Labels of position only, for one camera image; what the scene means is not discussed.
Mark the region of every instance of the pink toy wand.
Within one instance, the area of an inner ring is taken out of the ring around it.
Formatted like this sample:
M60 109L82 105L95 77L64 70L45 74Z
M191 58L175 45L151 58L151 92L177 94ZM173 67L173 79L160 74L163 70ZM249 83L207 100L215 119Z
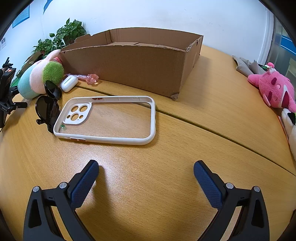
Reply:
M93 85L98 82L99 77L96 74L89 75L76 75L76 74L66 74L66 76L73 75L79 78L80 80L85 81L88 85Z

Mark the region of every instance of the poster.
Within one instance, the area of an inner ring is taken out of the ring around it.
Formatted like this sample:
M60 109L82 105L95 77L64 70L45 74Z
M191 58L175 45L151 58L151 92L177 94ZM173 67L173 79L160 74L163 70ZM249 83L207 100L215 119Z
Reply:
M12 27L14 28L15 26L19 25L26 19L30 17L30 5L26 7L17 17L16 19L12 22Z
M3 47L6 45L6 40L5 40L5 37L3 39L1 39L1 42L0 42L0 46L1 48L0 49L3 49Z

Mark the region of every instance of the open cardboard box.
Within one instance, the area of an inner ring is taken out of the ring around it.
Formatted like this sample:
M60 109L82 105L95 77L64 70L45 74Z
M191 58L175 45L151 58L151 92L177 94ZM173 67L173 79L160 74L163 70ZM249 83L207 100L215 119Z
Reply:
M159 28L117 28L76 39L61 50L65 73L176 99L200 55L202 35Z

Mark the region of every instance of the table seam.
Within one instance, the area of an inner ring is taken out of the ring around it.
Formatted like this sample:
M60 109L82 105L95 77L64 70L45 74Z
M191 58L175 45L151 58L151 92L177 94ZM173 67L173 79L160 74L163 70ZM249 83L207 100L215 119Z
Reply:
M81 89L90 90L90 91L93 91L93 92L96 92L96 93L100 93L100 94L103 94L103 95L115 96L115 95L113 95L113 94L110 94L110 93L107 93L107 92L104 92L104 91L94 90L94 89L87 88L87 87L84 87L84 86L79 86L79 85L78 85L78 86L76 86L76 87L81 88ZM223 134L221 134L221 133L219 133L219 132L217 132L217 131L214 131L214 130L212 130L212 129L206 127L206 126L203 126L203 125L198 124L198 123L196 123L196 122L190 121L190 120L188 120L188 119L186 119L186 118L183 118L183 117L181 117L181 116L178 116L178 115L175 115L175 114L173 114L173 113L170 113L170 112L167 112L167 111L164 111L164 110L158 109L157 107L155 108L155 110L156 110L157 112L159 112L159 113L162 113L162 114L168 115L168 116L173 117L173 118L175 118L175 119L178 119L178 120L180 120L180 121L184 121L184 122L186 122L186 123L188 123L188 124L194 125L194 126L199 127L199 128L201 128L201 129L203 129L203 130L206 130L206 131L211 132L211 133L213 133L213 134L215 134L215 135L218 135L218 136L220 136L220 137L222 137L222 138L224 138L224 139L226 139L226 140L228 140L228 141L231 141L231 142L233 142L233 143L235 143L235 144L237 144L237 145L239 145L239 146L241 146L241 147L244 147L244 148L248 149L249 151L252 151L252 152L254 152L255 154L257 154L257 155L259 155L259 156L261 156L261 157L263 157L263 158L269 160L270 162L276 164L277 166L281 167L282 169L286 170L287 172L291 173L292 175L296 176L296 174L293 174L292 172L290 172L290 171L289 171L288 169L286 169L285 167L283 167L283 166L281 166L280 164L276 163L275 161L271 160L269 157L266 157L265 155L261 154L260 152L257 152L256 150L254 150L254 149L252 149L252 148L250 148L250 147L248 147L248 146L246 146L246 145L244 145L244 144L242 144L242 143L240 143L240 142L238 142L238 141L236 141L236 140L234 140L234 139L232 139L232 138L230 138L230 137L228 137L228 136L226 136L226 135L223 135Z

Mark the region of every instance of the black tripod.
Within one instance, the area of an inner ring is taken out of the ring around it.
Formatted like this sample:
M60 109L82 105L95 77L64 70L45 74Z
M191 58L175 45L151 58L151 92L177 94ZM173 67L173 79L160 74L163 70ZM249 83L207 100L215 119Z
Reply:
M13 102L12 99L19 93L17 86L9 88L7 95L0 100L0 128L4 127L7 115L17 108L27 108L26 102Z
M12 99L19 93L17 86L11 87L11 80L15 74L16 68L11 68L13 64L9 63L9 57L0 70L0 128L4 127L7 115L17 108L27 108L26 102L13 102Z

